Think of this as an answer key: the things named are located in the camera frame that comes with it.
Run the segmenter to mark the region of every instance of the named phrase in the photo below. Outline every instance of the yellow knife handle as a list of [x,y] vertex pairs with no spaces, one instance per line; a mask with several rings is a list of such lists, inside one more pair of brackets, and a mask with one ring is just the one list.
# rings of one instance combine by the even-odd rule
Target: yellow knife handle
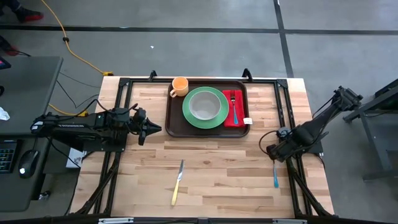
[[172,205],[173,206],[175,205],[175,202],[177,201],[178,185],[180,185],[180,181],[177,181],[177,183],[175,184],[174,193],[173,193],[173,199],[172,199]]

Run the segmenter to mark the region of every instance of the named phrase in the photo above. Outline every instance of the wooden table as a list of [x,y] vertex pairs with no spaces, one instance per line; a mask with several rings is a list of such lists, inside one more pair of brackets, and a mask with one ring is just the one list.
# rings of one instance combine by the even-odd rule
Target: wooden table
[[[119,78],[104,77],[99,100],[106,108],[114,107]],[[303,79],[290,78],[288,83],[296,124],[310,120]],[[152,122],[164,126],[168,85],[135,83],[130,105],[138,103]],[[246,87],[253,125],[243,138],[179,139],[170,137],[163,128],[139,146],[137,136],[129,135],[119,166],[112,216],[294,217],[286,165],[276,164],[280,187],[275,189],[272,161],[258,147],[264,133],[279,128],[274,89],[265,84],[247,84]],[[266,147],[276,142],[276,136],[272,135],[266,137],[262,145]],[[103,157],[103,152],[95,152],[84,160],[71,212],[77,211],[97,187]],[[177,204],[171,207],[181,159],[185,160],[185,168]],[[333,213],[319,158],[306,154],[303,164],[308,187],[325,209]],[[300,208],[305,212],[299,188],[298,195]]]

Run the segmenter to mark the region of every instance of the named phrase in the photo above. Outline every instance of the keyboard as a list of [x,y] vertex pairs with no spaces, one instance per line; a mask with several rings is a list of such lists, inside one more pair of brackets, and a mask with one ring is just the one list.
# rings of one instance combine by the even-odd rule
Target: keyboard
[[12,172],[21,140],[0,140],[0,174]]

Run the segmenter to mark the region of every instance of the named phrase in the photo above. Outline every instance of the concrete floor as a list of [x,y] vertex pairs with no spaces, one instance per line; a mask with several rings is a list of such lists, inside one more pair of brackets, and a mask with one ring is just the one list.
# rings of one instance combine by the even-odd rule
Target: concrete floor
[[[40,25],[56,25],[39,0],[23,5],[44,11]],[[60,20],[69,26],[198,27],[277,29],[273,0],[48,0]],[[286,29],[397,30],[395,0],[280,0]],[[16,24],[10,12],[0,22]],[[33,56],[64,58],[62,72],[100,86],[102,76],[71,56],[58,31],[0,30],[0,34]],[[183,32],[68,32],[71,48],[115,75],[229,76],[249,68],[256,77],[287,77],[279,34]],[[398,76],[397,35],[287,35],[294,77],[304,78],[310,106],[318,109],[338,86],[370,96]],[[97,94],[99,88],[80,86],[63,75],[59,82],[76,103]],[[51,102],[77,112],[59,86]],[[368,146],[362,124],[339,118],[327,127],[322,140],[326,175],[335,213],[344,218],[398,222],[397,179],[362,181],[362,175],[380,169],[376,152]],[[0,220],[63,215],[77,173],[46,180],[53,195],[32,203],[22,213],[0,213]]]

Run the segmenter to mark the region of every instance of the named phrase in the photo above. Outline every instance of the white bowl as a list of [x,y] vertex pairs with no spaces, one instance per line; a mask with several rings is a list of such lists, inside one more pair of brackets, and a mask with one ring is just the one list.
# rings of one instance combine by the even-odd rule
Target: white bowl
[[221,101],[210,91],[200,91],[191,97],[189,110],[194,117],[202,121],[210,120],[220,112]]

